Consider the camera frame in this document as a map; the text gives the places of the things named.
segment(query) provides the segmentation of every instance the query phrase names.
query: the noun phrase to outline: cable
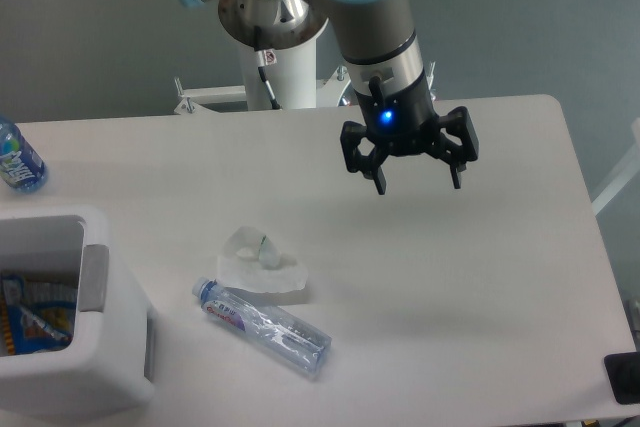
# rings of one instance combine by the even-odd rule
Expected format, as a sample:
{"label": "cable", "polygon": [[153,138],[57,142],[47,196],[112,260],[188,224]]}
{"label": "cable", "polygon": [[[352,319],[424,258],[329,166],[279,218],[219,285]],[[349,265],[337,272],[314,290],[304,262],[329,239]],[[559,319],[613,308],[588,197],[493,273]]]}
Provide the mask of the cable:
{"label": "cable", "polygon": [[[253,49],[256,52],[261,50],[261,36],[262,36],[262,28],[257,25],[253,27]],[[282,110],[282,106],[276,100],[276,94],[273,92],[273,88],[271,87],[271,83],[267,78],[267,72],[264,69],[264,66],[258,67],[258,75],[260,75],[260,80],[264,83],[265,88],[267,89],[267,95],[269,96],[269,102],[271,102],[271,108],[273,110]]]}
{"label": "cable", "polygon": [[620,422],[615,424],[613,427],[623,427],[623,426],[627,425],[629,422],[637,419],[638,417],[639,416],[636,415],[635,417],[629,417],[628,419],[621,420]]}
{"label": "cable", "polygon": [[273,110],[282,110],[282,106],[276,100],[276,94],[273,92],[273,89],[271,88],[269,79],[267,79],[267,74],[264,70],[264,67],[258,67],[258,74],[260,74],[260,80],[264,82],[264,86],[267,88],[267,95],[269,96],[269,102],[271,102],[271,108]]}

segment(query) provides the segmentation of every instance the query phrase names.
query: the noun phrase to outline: table surface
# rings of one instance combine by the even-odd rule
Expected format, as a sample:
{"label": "table surface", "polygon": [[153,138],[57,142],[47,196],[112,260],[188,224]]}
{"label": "table surface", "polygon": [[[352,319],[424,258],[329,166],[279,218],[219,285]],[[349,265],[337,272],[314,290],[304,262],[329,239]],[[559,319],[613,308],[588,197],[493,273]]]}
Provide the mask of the table surface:
{"label": "table surface", "polygon": [[[51,170],[0,206],[89,203],[159,312],[156,394],[94,426],[502,426],[623,417],[603,357],[634,349],[559,104],[464,104],[480,160],[427,156],[387,195],[346,172],[357,108],[26,124]],[[191,295],[241,225],[310,271],[274,300],[333,337],[308,380],[207,322]],[[3,427],[46,425],[2,413]]]}

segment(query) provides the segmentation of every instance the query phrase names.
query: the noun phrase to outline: white bin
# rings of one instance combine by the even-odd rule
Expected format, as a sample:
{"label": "white bin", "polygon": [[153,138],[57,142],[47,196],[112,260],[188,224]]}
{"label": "white bin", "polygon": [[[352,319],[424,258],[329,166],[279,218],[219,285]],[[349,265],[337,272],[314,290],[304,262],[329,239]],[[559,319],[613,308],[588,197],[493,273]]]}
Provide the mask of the white bin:
{"label": "white bin", "polygon": [[67,206],[1,212],[0,271],[78,286],[67,348],[0,352],[0,409],[86,418],[151,398],[155,311],[114,252],[102,213]]}

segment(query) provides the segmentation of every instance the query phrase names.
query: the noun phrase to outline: white stand leg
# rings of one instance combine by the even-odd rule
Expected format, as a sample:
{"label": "white stand leg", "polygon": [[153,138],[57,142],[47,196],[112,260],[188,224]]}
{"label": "white stand leg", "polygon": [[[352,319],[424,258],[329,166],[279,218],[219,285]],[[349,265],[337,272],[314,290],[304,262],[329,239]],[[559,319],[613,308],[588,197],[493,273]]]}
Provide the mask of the white stand leg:
{"label": "white stand leg", "polygon": [[613,198],[640,172],[640,119],[632,125],[636,144],[622,157],[592,192],[593,213],[598,215]]}

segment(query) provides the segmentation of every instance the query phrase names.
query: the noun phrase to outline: blue bottle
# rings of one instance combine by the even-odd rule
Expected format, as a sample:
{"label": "blue bottle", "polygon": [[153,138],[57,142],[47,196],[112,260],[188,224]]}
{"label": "blue bottle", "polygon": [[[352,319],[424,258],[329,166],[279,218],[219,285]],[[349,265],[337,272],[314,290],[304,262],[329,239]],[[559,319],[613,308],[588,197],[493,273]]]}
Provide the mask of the blue bottle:
{"label": "blue bottle", "polygon": [[19,192],[35,192],[47,181],[47,166],[13,122],[0,116],[0,177]]}
{"label": "blue bottle", "polygon": [[215,280],[204,277],[196,282],[192,292],[207,314],[268,347],[305,372],[316,374],[324,362],[331,337],[281,308],[254,306]]}

